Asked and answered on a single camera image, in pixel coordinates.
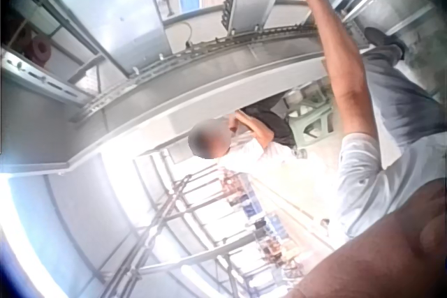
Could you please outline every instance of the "floor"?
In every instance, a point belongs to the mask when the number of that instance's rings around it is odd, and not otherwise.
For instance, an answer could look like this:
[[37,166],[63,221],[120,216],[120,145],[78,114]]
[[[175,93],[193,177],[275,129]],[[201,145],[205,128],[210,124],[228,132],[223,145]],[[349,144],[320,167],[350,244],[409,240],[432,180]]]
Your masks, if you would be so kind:
[[[387,31],[429,4],[427,0],[373,0],[357,22],[361,27]],[[446,18],[434,9],[409,28],[399,31],[398,36],[406,43],[408,52],[397,68],[447,107],[446,23]],[[382,163],[388,167],[399,158],[400,152],[380,119],[377,123]],[[309,158],[306,161],[266,172],[252,180],[263,207],[280,217],[300,252],[308,255],[303,262],[305,272],[332,252],[327,230],[320,223],[330,214],[331,186],[342,141],[336,108],[334,126],[335,132],[330,137],[307,148]]]

